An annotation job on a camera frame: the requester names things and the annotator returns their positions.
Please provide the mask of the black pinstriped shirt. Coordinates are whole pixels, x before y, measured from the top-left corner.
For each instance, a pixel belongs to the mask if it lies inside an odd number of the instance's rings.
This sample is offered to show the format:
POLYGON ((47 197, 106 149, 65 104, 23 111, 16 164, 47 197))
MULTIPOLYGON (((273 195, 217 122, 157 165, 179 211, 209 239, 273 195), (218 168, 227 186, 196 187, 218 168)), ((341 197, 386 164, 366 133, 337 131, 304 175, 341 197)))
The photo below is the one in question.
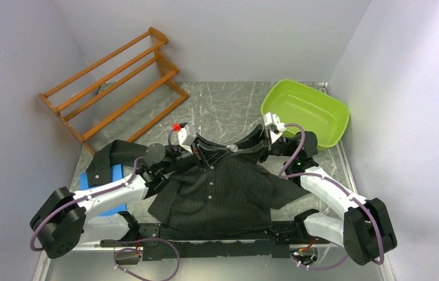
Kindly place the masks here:
POLYGON ((259 164, 224 156, 203 170, 193 160, 165 170, 168 183, 150 191, 147 212, 158 222, 191 235, 212 238, 272 227, 272 209, 308 194, 259 164))

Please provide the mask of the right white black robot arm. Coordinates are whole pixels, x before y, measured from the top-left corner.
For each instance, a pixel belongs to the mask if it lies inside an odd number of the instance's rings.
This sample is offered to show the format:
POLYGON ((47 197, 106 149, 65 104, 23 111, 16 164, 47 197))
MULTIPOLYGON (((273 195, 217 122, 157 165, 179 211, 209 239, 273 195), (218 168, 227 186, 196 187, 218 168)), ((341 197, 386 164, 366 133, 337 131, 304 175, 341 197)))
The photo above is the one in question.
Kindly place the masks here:
POLYGON ((261 163, 269 156, 287 156, 278 177, 301 185, 328 205, 338 218, 311 209, 297 215, 293 235, 301 243, 322 238, 345 249, 359 265, 381 265, 385 253, 397 247, 397 239, 385 203, 367 199, 333 179, 313 157, 318 153, 316 134, 300 130, 293 137, 282 134, 287 124, 258 125, 248 136, 228 145, 235 156, 261 163))

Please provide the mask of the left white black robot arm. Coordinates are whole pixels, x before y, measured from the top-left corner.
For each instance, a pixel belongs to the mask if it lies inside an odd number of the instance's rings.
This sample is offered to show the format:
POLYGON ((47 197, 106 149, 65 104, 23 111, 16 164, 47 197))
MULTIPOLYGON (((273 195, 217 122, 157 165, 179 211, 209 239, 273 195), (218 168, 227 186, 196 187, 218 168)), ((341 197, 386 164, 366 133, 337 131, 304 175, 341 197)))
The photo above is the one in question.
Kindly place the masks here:
POLYGON ((140 238, 140 225, 128 211, 103 213, 130 201, 157 194, 167 183, 166 173, 189 167, 208 168, 234 150, 234 146, 211 143, 200 136, 179 145, 155 143, 140 146, 138 152, 124 149, 133 166, 120 180, 93 189, 71 192, 61 187, 51 193, 30 221, 30 248, 59 258, 79 244, 113 240, 131 246, 140 238))

